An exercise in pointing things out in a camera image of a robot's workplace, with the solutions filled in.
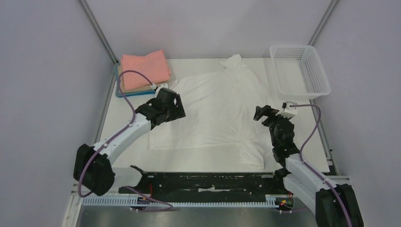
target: metal frame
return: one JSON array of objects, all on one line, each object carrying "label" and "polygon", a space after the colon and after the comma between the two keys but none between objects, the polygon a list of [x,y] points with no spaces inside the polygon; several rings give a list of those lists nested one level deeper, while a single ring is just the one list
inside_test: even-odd
[{"label": "metal frame", "polygon": [[[103,46],[105,47],[110,59],[112,60],[112,62],[114,64],[118,63],[118,60],[115,56],[115,54],[113,53],[113,50],[111,49],[109,43],[107,42],[106,37],[104,36],[98,22],[96,21],[95,16],[93,15],[88,3],[86,0],[78,0],[78,2],[81,4],[88,20],[90,21],[92,27],[94,28],[97,36],[99,37],[99,39],[101,40]],[[316,41],[320,35],[320,33],[322,32],[322,30],[324,29],[328,19],[330,18],[331,14],[333,13],[334,9],[337,7],[338,3],[340,2],[340,0],[331,0],[330,4],[327,7],[327,10],[325,11],[324,15],[322,16],[322,19],[320,20],[318,26],[316,27],[314,33],[311,36],[311,39],[308,42],[308,45],[315,45]],[[100,140],[101,134],[102,134],[102,130],[103,130],[103,125],[105,122],[105,118],[107,115],[107,110],[110,104],[110,100],[111,100],[111,96],[113,95],[113,89],[114,89],[114,84],[115,84],[115,76],[112,76],[111,79],[111,83],[109,86],[109,90],[108,90],[108,94],[107,94],[107,99],[103,108],[103,112],[102,112],[102,118],[101,121],[99,123],[99,127],[96,133],[96,142],[98,142]],[[311,104],[316,104],[315,100],[311,100],[310,101]],[[317,111],[313,108],[313,113],[314,113],[314,117],[315,119],[317,119]],[[327,160],[328,162],[332,162],[335,172],[337,173],[337,168],[336,168],[336,164],[335,164],[335,160],[333,158],[332,155],[332,149],[330,149],[330,145],[329,145],[329,141],[327,138],[327,134],[324,130],[324,126],[322,124],[319,125],[318,127],[318,131],[322,140],[322,144],[323,144],[323,148],[324,151],[326,153],[327,156]],[[329,176],[330,179],[337,181],[339,184],[344,184],[344,183],[349,183],[349,179],[347,176]],[[106,195],[113,195],[116,196],[118,195],[118,189],[112,189],[110,190],[110,192],[108,192]],[[63,227],[74,227],[76,226],[77,220],[78,220],[78,214],[79,211],[81,209],[81,206],[83,204],[83,199],[80,198],[77,194],[77,184],[74,184],[74,188],[71,192],[71,197],[70,197],[70,202],[63,220]]]}]

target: gray wall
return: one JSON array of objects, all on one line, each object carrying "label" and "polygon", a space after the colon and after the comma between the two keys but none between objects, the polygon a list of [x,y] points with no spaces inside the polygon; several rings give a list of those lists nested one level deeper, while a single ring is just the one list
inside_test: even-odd
[{"label": "gray wall", "polygon": [[0,220],[61,225],[112,63],[76,0],[0,1]]},{"label": "gray wall", "polygon": [[399,226],[401,1],[343,0],[317,41],[331,94],[318,100],[368,226]]},{"label": "gray wall", "polygon": [[116,57],[270,56],[307,44],[330,0],[87,0]]}]

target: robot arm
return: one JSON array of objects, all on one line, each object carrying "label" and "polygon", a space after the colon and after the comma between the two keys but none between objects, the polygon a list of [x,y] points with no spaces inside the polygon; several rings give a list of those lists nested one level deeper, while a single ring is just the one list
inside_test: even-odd
[{"label": "robot arm", "polygon": [[78,148],[74,178],[79,181],[81,173],[95,151],[102,150],[89,164],[83,177],[83,185],[96,195],[103,195],[112,187],[136,186],[142,175],[134,168],[112,168],[117,157],[136,139],[163,122],[185,117],[180,95],[168,88],[158,90],[157,96],[139,106],[135,120],[125,123],[116,133],[91,147],[83,144]]},{"label": "robot arm", "polygon": [[296,111],[289,102],[284,103],[280,110],[268,105],[256,107],[253,119],[258,121],[267,116],[262,125],[269,128],[274,159],[283,166],[275,171],[274,178],[279,186],[296,195],[314,213],[318,226],[346,227],[345,214],[330,188],[332,186],[344,203],[352,226],[362,227],[363,220],[351,186],[337,184],[306,160],[301,160],[300,151],[293,141],[294,125],[289,121]]}]

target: white cloth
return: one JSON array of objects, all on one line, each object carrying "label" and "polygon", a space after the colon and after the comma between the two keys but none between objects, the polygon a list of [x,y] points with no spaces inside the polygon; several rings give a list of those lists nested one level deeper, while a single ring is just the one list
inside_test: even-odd
[{"label": "white cloth", "polygon": [[271,152],[269,130],[253,120],[257,105],[268,102],[264,87],[239,54],[221,61],[223,72],[172,81],[186,117],[163,123],[150,132],[149,149],[171,150],[237,144],[240,162],[264,168]]}]

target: white table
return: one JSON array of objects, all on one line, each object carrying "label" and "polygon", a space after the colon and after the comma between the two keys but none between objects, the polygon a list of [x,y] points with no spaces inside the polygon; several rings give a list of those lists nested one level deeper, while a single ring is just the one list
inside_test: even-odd
[{"label": "white table", "polygon": [[[184,77],[196,76],[210,72],[223,71],[219,64],[223,59],[171,59],[167,60],[171,69],[171,80]],[[271,60],[269,58],[248,58],[244,62],[254,71],[261,81],[266,85],[271,81]],[[105,123],[102,130],[101,140],[114,133],[131,117],[131,110],[122,98],[117,98],[116,86],[108,107]],[[134,107],[137,107],[154,95],[131,96],[128,99]],[[270,92],[269,103],[280,103],[281,100]],[[294,142],[301,147],[304,140],[309,136],[315,125],[315,119],[311,108],[304,107],[298,110],[292,123],[295,125]],[[236,145],[222,145],[214,147],[177,149],[169,151],[150,151],[149,133],[136,140],[129,146],[113,164],[114,167],[129,167],[136,165],[149,172],[274,172],[281,168],[274,161],[273,153],[268,152],[265,157],[265,168],[259,169],[255,166],[240,164],[239,150]],[[322,172],[328,172],[329,167],[323,145],[318,132],[310,139],[304,148],[305,158]]]}]

